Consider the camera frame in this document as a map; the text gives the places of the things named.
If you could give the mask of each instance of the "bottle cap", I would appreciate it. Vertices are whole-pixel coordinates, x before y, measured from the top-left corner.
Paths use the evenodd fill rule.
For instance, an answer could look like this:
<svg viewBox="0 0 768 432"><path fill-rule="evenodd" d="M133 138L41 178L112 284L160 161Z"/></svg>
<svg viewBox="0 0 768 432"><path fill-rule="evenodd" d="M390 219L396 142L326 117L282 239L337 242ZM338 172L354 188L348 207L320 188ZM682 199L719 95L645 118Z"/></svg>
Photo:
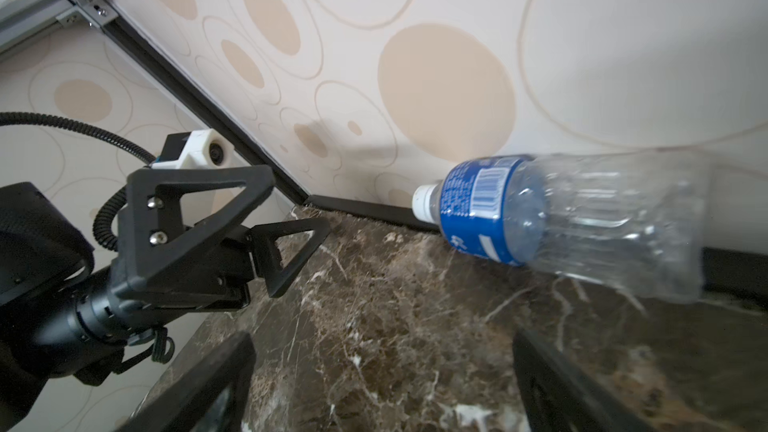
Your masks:
<svg viewBox="0 0 768 432"><path fill-rule="evenodd" d="M429 222L435 224L435 219L432 217L432 212L429 210L429 199L432 197L432 192L435 191L437 184L431 184L428 186L420 186L413 193L413 200L411 207L413 208L413 215L422 222Z"/></svg>

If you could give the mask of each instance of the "bolt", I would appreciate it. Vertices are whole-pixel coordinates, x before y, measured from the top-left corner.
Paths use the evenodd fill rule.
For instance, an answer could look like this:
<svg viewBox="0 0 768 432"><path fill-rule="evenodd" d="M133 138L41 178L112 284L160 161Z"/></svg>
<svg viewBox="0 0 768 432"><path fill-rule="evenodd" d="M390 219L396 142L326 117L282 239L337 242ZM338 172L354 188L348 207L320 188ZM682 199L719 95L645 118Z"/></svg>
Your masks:
<svg viewBox="0 0 768 432"><path fill-rule="evenodd" d="M216 142L211 142L208 146L208 156L215 166L220 166L224 162L224 149Z"/></svg>
<svg viewBox="0 0 768 432"><path fill-rule="evenodd" d="M149 244L151 245L160 245L165 244L166 242L168 242L168 235L161 230L158 230L149 236Z"/></svg>
<svg viewBox="0 0 768 432"><path fill-rule="evenodd" d="M147 207L162 208L165 207L165 204L163 203L163 199L160 197L149 197L149 200L147 200Z"/></svg>

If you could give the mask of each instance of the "black plastic edge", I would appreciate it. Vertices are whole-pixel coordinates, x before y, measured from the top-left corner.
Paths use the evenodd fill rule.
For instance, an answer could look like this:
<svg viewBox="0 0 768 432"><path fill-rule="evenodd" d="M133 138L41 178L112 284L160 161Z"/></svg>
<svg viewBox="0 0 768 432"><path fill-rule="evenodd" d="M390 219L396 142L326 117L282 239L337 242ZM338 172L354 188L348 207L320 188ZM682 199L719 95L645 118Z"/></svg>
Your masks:
<svg viewBox="0 0 768 432"><path fill-rule="evenodd" d="M422 232L440 232L440 227L418 220L411 209L405 207L326 196L309 196L304 205L372 218ZM704 290L731 294L768 309L768 255L707 247L703 252L702 266Z"/></svg>
<svg viewBox="0 0 768 432"><path fill-rule="evenodd" d="M275 174L276 187L289 199L296 204L307 200L308 195L304 189L277 165L247 132L209 100L174 64L157 52L124 18L118 17L111 21L102 27L102 31L208 127L216 129L225 139L232 142L235 150L245 160L252 165L266 164L271 167Z"/></svg>
<svg viewBox="0 0 768 432"><path fill-rule="evenodd" d="M704 289L751 300L768 309L768 255L705 248Z"/></svg>

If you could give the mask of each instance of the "marble countertop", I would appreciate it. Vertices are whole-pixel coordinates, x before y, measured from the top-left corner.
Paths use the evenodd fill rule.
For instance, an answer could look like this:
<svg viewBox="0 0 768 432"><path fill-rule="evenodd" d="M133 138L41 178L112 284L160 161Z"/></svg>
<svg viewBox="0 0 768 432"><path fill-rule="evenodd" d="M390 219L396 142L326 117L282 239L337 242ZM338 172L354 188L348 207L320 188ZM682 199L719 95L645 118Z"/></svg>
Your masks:
<svg viewBox="0 0 768 432"><path fill-rule="evenodd" d="M528 429L512 338L530 328L658 430L768 430L768 317L723 297L625 297L338 212L280 299L211 314L149 400L234 331L258 359L243 430ZM281 239L289 258L306 235Z"/></svg>

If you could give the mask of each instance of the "metal bracket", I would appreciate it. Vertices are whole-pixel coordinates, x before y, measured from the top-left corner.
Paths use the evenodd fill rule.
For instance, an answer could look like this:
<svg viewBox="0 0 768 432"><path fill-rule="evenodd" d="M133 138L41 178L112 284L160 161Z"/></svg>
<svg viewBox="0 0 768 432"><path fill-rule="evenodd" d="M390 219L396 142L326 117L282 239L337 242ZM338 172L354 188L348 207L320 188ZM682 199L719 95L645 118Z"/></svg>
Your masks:
<svg viewBox="0 0 768 432"><path fill-rule="evenodd" d="M101 29L103 25L109 24L120 16L111 5L107 4L106 0L76 1L75 5L56 16L56 21L63 27L69 27L84 20L91 27Z"/></svg>
<svg viewBox="0 0 768 432"><path fill-rule="evenodd" d="M75 0L81 15L92 27L101 28L117 19L120 14L106 0Z"/></svg>

